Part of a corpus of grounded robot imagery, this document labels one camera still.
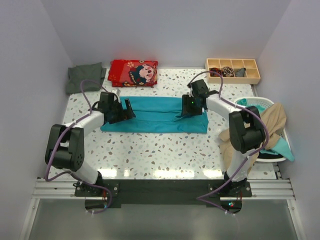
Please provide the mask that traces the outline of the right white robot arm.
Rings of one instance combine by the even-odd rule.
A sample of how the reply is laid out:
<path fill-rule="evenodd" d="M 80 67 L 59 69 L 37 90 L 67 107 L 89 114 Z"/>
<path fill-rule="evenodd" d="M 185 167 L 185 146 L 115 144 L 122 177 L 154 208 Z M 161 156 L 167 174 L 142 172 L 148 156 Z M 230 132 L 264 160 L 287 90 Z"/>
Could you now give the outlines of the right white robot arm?
<path fill-rule="evenodd" d="M 209 110 L 228 118 L 229 140 L 233 147 L 231 163 L 224 174 L 223 192 L 230 197 L 240 190 L 247 180 L 250 159 L 269 141 L 269 133 L 255 106 L 244 107 L 209 90 L 203 79 L 190 82 L 190 93 L 182 96 L 183 117 L 199 116 Z"/>

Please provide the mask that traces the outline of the beige t shirt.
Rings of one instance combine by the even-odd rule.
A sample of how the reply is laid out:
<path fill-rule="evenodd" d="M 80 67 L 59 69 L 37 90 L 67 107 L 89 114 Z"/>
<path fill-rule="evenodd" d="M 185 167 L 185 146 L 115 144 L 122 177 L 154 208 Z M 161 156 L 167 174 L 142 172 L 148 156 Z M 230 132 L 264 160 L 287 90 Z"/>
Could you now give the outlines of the beige t shirt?
<path fill-rule="evenodd" d="M 269 133 L 269 141 L 260 152 L 263 154 L 271 154 L 272 156 L 276 154 L 282 155 L 287 160 L 294 161 L 295 158 L 290 150 L 289 144 L 280 136 L 287 120 L 283 105 L 281 103 L 275 103 L 265 109 L 260 116 Z M 230 142 L 230 131 L 228 129 L 223 130 L 219 134 L 219 138 L 221 140 L 220 151 L 223 164 L 225 169 L 228 169 L 234 152 L 234 148 Z"/>

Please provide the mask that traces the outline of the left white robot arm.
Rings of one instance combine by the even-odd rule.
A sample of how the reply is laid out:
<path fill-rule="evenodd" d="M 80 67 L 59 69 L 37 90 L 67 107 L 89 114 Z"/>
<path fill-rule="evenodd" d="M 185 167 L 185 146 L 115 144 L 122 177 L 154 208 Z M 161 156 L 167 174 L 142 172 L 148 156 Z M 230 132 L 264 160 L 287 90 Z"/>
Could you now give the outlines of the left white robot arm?
<path fill-rule="evenodd" d="M 85 137 L 105 124 L 116 124 L 136 117 L 131 102 L 124 99 L 122 105 L 116 93 L 102 92 L 99 100 L 89 104 L 82 117 L 67 124 L 51 127 L 45 152 L 47 164 L 45 180 L 51 182 L 69 174 L 86 184 L 86 191 L 99 196 L 104 190 L 101 173 L 85 160 Z"/>

